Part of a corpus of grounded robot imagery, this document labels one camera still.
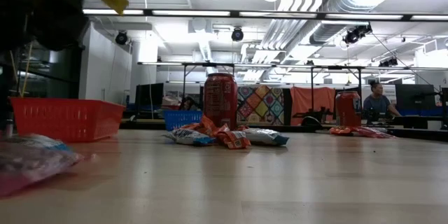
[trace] person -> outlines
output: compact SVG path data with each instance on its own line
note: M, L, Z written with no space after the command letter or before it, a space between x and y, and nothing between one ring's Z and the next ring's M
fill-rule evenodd
M390 112L394 116L401 116L389 99L383 95L383 85L378 82L371 82L370 89L372 94L364 100L363 108L365 110L374 109L378 113Z

